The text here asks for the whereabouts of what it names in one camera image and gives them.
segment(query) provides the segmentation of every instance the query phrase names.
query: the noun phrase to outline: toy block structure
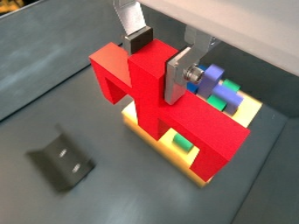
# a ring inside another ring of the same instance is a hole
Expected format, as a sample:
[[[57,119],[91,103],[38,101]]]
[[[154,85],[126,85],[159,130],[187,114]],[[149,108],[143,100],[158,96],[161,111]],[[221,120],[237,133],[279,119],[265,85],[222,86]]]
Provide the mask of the toy block structure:
[[[233,159],[250,130],[189,91],[174,105],[167,104],[165,63],[175,54],[177,50],[155,39],[131,57],[109,44],[90,59],[107,99],[117,103],[127,94],[134,97],[138,126],[149,136],[159,141],[173,128],[201,149],[190,169],[207,182]]]

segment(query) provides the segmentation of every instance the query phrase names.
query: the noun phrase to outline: yellow block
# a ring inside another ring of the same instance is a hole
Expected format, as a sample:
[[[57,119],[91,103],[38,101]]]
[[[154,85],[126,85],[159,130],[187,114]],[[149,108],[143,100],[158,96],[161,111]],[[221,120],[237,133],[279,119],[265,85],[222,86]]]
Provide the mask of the yellow block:
[[[243,102],[239,105],[238,112],[234,116],[230,116],[241,125],[247,127],[262,107],[262,102],[257,101],[247,94],[238,92],[245,97]],[[190,169],[193,161],[197,158],[201,150],[198,147],[193,147],[190,152],[186,152],[175,143],[174,136],[177,131],[170,129],[159,141],[147,134],[147,132],[139,127],[137,120],[137,105],[133,101],[123,110],[125,124],[127,127],[154,146],[159,153],[171,161],[171,163],[183,171],[190,179],[198,184],[198,186],[206,186],[209,182],[205,182],[202,178]]]

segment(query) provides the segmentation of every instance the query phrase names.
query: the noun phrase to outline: red block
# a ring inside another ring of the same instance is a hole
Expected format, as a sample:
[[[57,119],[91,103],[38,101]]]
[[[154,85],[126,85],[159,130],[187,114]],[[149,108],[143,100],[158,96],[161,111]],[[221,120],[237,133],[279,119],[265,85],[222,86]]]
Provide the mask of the red block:
[[[126,93],[135,98],[139,126],[154,139],[173,127],[201,148],[191,169],[207,181],[234,157],[250,131],[189,91],[173,106],[166,103],[165,63],[175,53],[154,40],[129,58],[131,79],[127,54],[118,46],[102,48],[91,63],[105,96],[114,103]]]

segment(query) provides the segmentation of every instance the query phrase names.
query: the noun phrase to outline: gray table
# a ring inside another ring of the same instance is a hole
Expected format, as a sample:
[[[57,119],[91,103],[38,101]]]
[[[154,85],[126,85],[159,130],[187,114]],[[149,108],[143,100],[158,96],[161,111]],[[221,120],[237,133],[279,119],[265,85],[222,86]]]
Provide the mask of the gray table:
[[[0,123],[0,223],[231,223],[287,118],[263,106],[231,163],[201,189],[125,126],[91,68]],[[26,152],[66,131],[98,166],[57,193]]]

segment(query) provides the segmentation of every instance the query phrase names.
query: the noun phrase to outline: gray surface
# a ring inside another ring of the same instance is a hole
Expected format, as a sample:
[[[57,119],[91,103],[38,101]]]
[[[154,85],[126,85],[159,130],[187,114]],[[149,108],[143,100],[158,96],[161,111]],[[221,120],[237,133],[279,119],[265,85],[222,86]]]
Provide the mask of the gray surface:
[[[0,124],[0,223],[231,223],[286,117],[265,106],[231,163],[201,189],[123,125],[89,68]],[[98,166],[57,194],[25,153],[62,126]]]
[[[0,120],[90,64],[123,31],[110,0],[43,1],[0,19]]]
[[[299,119],[290,119],[234,224],[299,221]]]
[[[299,77],[225,43],[210,52],[203,62],[223,67],[225,77],[281,113],[289,117],[299,116]]]

